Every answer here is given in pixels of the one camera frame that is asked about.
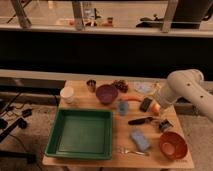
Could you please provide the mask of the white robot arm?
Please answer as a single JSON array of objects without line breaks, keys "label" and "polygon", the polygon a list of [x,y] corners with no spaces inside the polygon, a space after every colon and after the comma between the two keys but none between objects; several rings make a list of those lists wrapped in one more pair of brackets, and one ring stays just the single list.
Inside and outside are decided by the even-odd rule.
[{"label": "white robot arm", "polygon": [[201,86],[203,81],[204,75],[197,69],[171,72],[154,98],[163,109],[167,109],[183,97],[213,122],[213,95]]}]

